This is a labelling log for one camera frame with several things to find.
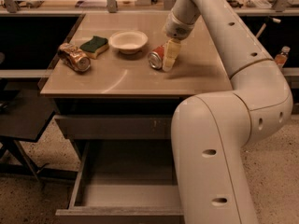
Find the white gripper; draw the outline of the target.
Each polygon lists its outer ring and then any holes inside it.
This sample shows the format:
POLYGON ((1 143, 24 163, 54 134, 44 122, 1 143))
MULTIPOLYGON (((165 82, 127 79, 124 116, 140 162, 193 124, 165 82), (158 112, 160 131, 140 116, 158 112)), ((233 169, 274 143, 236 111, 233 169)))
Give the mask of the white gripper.
POLYGON ((164 45, 163 70, 165 72, 172 69, 181 49, 179 40, 184 40, 190 35, 195 22, 194 15, 179 16, 173 11, 168 14, 164 24, 164 33, 171 39, 164 45))

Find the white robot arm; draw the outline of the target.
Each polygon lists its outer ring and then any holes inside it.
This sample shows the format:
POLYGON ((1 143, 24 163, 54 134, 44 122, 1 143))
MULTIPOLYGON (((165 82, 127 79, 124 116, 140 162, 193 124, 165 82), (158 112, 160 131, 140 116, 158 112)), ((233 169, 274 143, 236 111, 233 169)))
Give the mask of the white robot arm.
POLYGON ((177 0, 170 38, 204 20, 231 82, 228 91, 184 100, 171 123, 185 224, 258 224, 240 149, 277 132, 290 118, 292 93, 271 55, 225 0, 177 0))

